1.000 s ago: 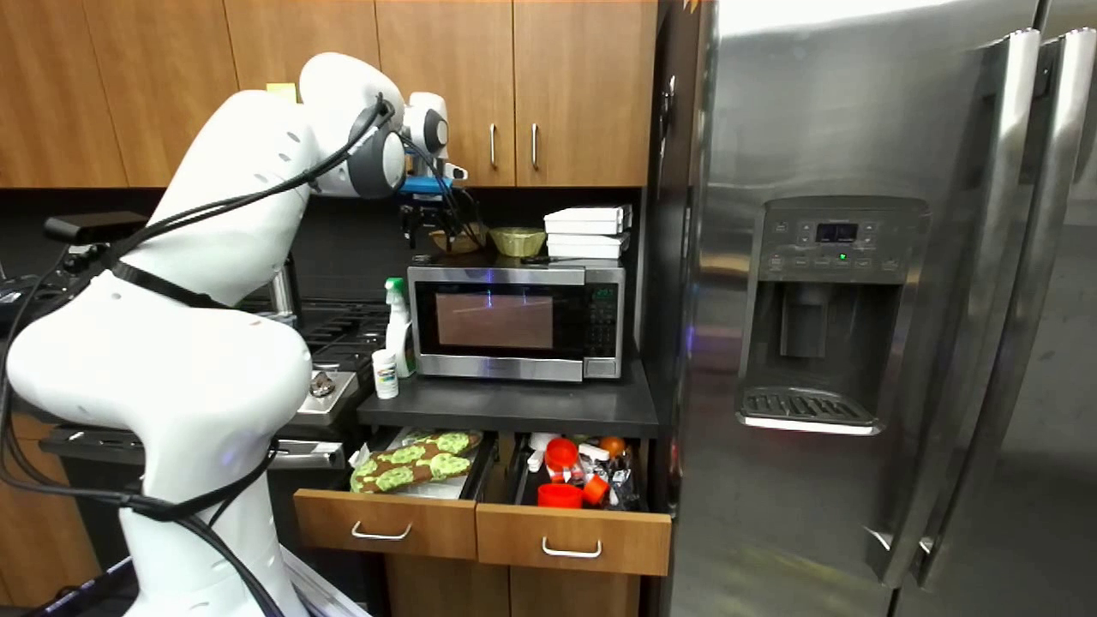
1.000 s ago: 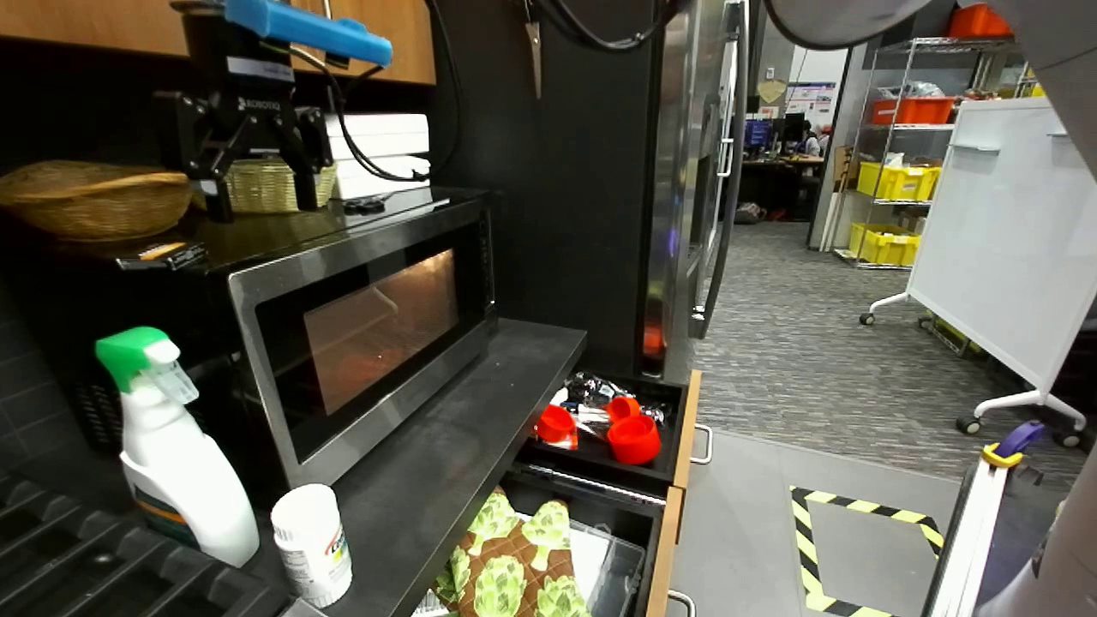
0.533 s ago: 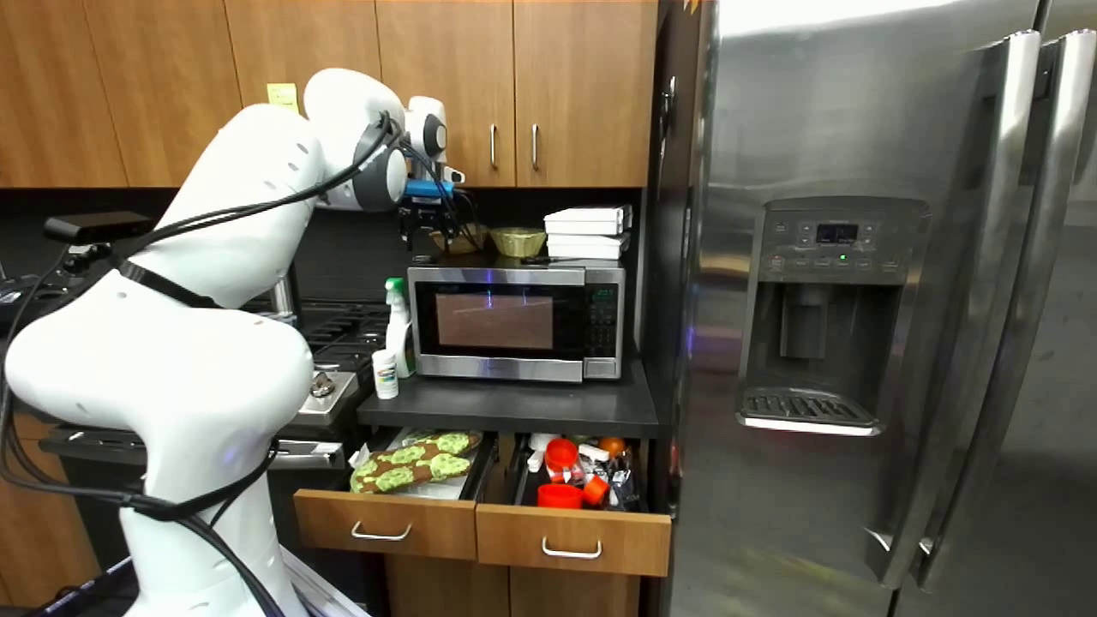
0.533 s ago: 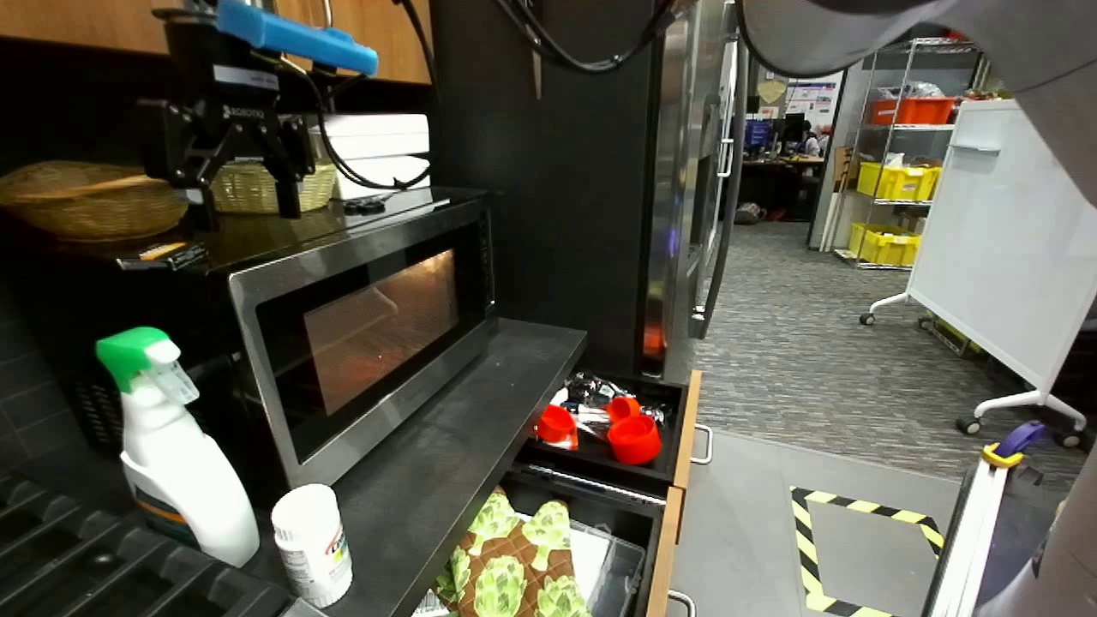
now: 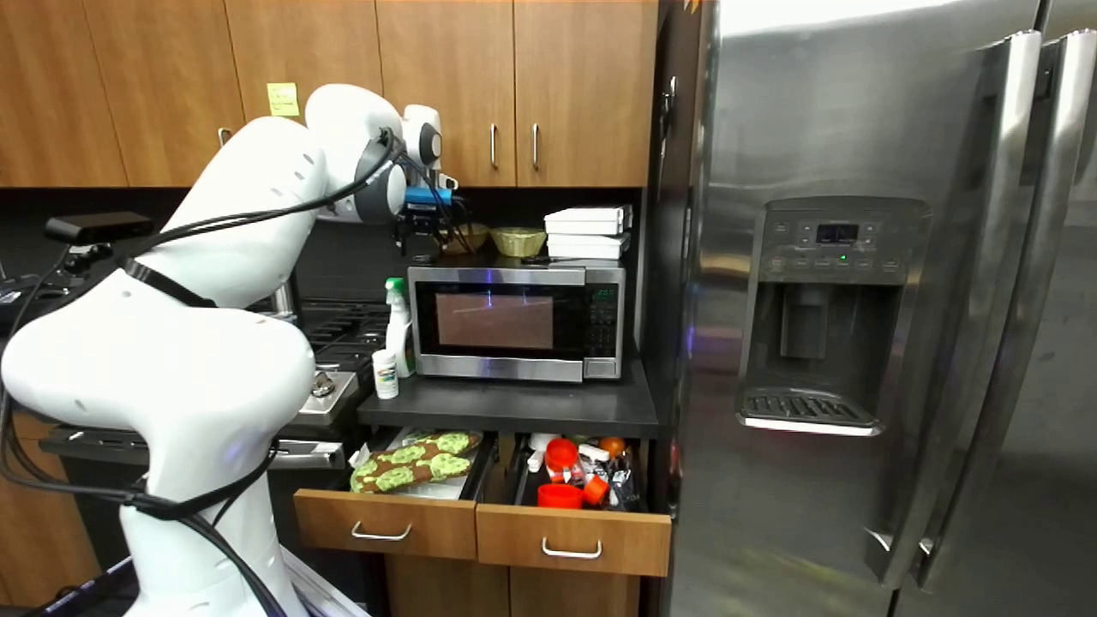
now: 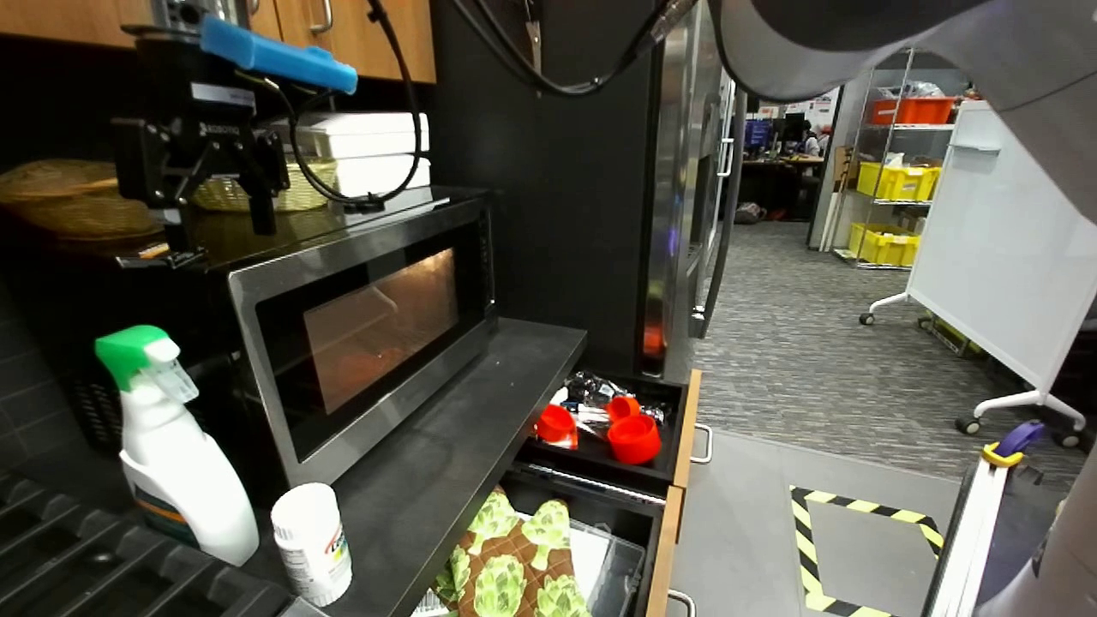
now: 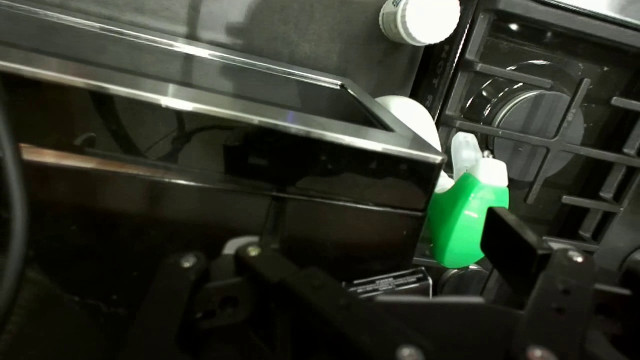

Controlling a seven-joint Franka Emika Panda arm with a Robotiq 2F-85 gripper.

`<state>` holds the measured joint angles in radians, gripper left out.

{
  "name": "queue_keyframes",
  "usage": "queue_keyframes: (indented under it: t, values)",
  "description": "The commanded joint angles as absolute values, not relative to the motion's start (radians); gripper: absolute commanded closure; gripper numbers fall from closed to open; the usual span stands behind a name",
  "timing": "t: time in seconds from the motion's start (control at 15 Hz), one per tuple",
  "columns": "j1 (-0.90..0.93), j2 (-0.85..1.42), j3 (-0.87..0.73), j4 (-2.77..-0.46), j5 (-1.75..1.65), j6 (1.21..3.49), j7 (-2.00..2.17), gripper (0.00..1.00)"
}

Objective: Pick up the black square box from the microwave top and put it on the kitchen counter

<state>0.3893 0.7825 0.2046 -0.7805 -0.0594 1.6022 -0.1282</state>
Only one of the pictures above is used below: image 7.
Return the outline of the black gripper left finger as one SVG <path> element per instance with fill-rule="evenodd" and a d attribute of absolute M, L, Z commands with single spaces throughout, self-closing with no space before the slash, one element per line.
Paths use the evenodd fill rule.
<path fill-rule="evenodd" d="M 166 257 L 122 360 L 427 360 L 427 344 L 325 272 L 245 242 Z"/>

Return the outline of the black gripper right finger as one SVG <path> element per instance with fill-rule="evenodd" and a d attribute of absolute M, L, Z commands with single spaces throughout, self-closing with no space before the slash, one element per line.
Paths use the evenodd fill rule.
<path fill-rule="evenodd" d="M 578 247 L 553 247 L 515 214 L 489 207 L 482 249 L 523 297 L 513 352 L 523 360 L 640 360 L 640 268 L 618 269 Z"/>

